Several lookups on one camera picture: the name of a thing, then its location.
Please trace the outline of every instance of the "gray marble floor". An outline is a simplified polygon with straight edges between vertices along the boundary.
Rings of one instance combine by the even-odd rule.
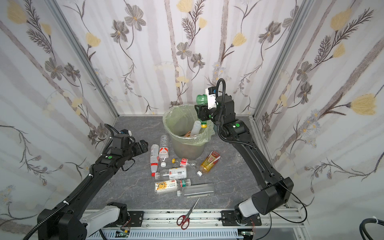
[[[251,129],[247,117],[239,117]],[[119,117],[114,127],[117,130],[129,129],[136,141],[144,139],[149,147],[159,144],[160,136],[166,134],[162,117]],[[255,178],[247,164],[229,143],[219,139],[217,134],[212,136],[210,142],[205,144],[203,154],[197,159],[201,164],[211,151],[221,155],[220,162],[212,170],[199,177],[195,169],[187,169],[187,178],[192,185],[213,183],[215,195],[202,197],[196,206],[197,209],[233,208],[236,204],[248,199],[259,191]],[[104,186],[91,201],[88,209],[102,209],[109,202],[127,204],[128,209],[188,209],[196,199],[177,197],[176,192],[155,194],[154,182],[151,177],[149,165],[150,151],[135,157],[136,163],[127,172],[118,171],[111,178],[113,186]],[[170,159],[176,158],[170,144]],[[124,168],[129,167],[132,161],[127,162]],[[167,167],[177,167],[170,160]]]

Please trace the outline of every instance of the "red scissors handle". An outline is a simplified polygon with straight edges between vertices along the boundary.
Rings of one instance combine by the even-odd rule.
[[[177,219],[176,224],[177,224],[178,226],[181,226],[181,229],[182,229],[182,230],[185,230],[185,229],[187,229],[187,227],[189,226],[189,218],[187,218],[187,216],[185,216],[185,215],[181,215],[181,216],[179,216],[179,218]]]

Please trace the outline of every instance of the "scissors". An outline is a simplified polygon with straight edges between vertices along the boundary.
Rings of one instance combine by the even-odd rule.
[[[188,212],[186,215],[181,215],[181,216],[179,216],[179,218],[177,219],[176,224],[177,224],[178,226],[181,226],[181,229],[182,229],[182,230],[187,229],[187,227],[189,226],[189,215],[190,215],[190,214],[192,213],[192,211],[195,209],[196,204],[198,203],[199,200],[200,200],[200,198],[197,199],[195,205],[193,205],[193,206],[191,207],[191,209],[189,210],[189,212]]]

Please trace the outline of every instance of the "water bottle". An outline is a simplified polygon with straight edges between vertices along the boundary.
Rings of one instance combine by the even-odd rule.
[[[167,164],[165,163],[166,158],[168,158],[168,137],[167,135],[162,135],[160,137],[160,150],[159,150],[159,158],[161,160],[161,167],[165,167]]]
[[[177,196],[184,196],[186,198],[208,197],[213,196],[214,193],[214,185],[212,183],[207,183],[183,187],[182,190],[177,191]]]
[[[198,135],[200,132],[200,129],[201,129],[200,120],[196,120],[195,123],[193,124],[193,128],[191,130],[190,136],[195,137],[196,135]]]
[[[155,173],[156,180],[185,179],[187,178],[187,169],[185,167],[177,167],[171,169],[163,169]]]
[[[183,187],[190,186],[191,180],[182,179],[182,180],[167,180],[155,182],[155,193],[165,193],[165,192],[176,192],[181,190]]]
[[[176,159],[172,159],[172,163],[180,164],[180,167],[190,167],[190,168],[196,168],[197,161],[195,160],[188,160],[186,158],[182,158],[181,161],[178,161]]]
[[[151,164],[152,177],[155,176],[155,172],[157,171],[157,166],[159,164],[158,156],[159,156],[159,145],[153,144],[151,146],[151,156],[149,157],[149,163]]]

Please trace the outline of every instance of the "mounting plate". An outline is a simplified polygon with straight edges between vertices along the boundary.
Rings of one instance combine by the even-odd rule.
[[[240,226],[236,222],[235,212],[233,210],[221,211],[221,219],[222,219],[223,226],[225,226],[225,227],[227,227],[227,226]],[[252,219],[253,223],[255,224],[255,226],[261,226],[262,225],[262,221],[260,219],[260,214],[253,215],[251,217],[251,219]],[[251,221],[249,221],[249,223],[247,223],[245,226],[252,226]]]

